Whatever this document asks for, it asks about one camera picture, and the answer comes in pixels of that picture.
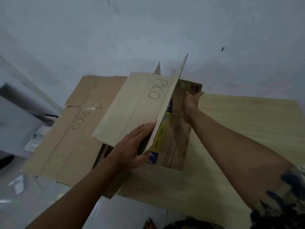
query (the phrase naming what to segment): hand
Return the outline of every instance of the hand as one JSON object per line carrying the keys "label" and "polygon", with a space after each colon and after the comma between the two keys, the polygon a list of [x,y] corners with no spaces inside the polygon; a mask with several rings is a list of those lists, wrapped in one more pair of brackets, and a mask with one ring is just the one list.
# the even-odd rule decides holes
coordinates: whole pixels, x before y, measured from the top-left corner
{"label": "hand", "polygon": [[155,125],[156,121],[136,127],[124,136],[107,158],[118,164],[120,169],[135,169],[142,166],[150,157],[150,152],[137,155],[138,147],[141,141],[152,132]]}
{"label": "hand", "polygon": [[192,95],[191,93],[186,92],[182,102],[183,119],[186,123],[191,122],[191,115],[198,109],[198,101],[203,94],[204,92],[198,92],[196,95]]}

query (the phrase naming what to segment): white cable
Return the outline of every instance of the white cable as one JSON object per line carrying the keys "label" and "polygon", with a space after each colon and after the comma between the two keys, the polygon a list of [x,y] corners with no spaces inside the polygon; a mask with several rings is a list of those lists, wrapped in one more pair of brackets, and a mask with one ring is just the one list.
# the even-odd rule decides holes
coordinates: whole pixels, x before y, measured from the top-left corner
{"label": "white cable", "polygon": [[52,192],[52,191],[55,190],[55,189],[58,187],[58,185],[59,185],[59,183],[57,183],[57,185],[56,185],[53,189],[51,189],[50,191],[47,191],[46,189],[43,189],[43,188],[39,185],[39,183],[37,182],[37,176],[32,176],[32,177],[33,177],[34,183],[38,186],[38,188],[41,189],[42,191],[45,191],[45,192]]}

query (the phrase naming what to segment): light wood surface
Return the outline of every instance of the light wood surface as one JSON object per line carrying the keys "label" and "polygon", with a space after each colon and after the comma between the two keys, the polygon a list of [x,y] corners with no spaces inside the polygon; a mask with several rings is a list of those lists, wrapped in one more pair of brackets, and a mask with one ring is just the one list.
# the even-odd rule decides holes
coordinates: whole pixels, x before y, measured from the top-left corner
{"label": "light wood surface", "polygon": [[[303,113],[296,101],[204,94],[199,109],[293,163],[305,164]],[[194,132],[183,173],[183,187],[176,191],[129,177],[119,194],[231,229],[250,227],[250,209]]]}

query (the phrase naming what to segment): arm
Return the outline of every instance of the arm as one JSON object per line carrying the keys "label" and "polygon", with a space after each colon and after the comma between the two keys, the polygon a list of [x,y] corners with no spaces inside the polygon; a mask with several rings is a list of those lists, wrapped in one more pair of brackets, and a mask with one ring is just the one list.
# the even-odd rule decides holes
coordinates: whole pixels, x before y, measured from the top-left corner
{"label": "arm", "polygon": [[136,155],[141,141],[155,127],[155,122],[140,125],[126,135],[97,166],[56,203],[38,216],[26,229],[79,228],[85,224],[96,202],[111,180],[122,169],[144,164],[150,153]]}
{"label": "arm", "polygon": [[198,109],[203,92],[183,101],[184,119],[242,200],[254,209],[267,190],[275,190],[293,164],[272,149],[222,126]]}

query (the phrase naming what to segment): forearm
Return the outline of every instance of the forearm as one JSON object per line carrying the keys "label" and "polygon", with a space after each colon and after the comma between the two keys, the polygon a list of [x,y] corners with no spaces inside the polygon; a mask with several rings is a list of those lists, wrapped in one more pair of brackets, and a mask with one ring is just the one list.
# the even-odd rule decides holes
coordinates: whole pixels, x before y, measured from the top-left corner
{"label": "forearm", "polygon": [[274,190],[293,164],[270,148],[232,131],[199,110],[191,114],[192,128],[229,182],[250,207]]}
{"label": "forearm", "polygon": [[77,185],[36,218],[26,229],[82,228],[119,166],[103,159]]}

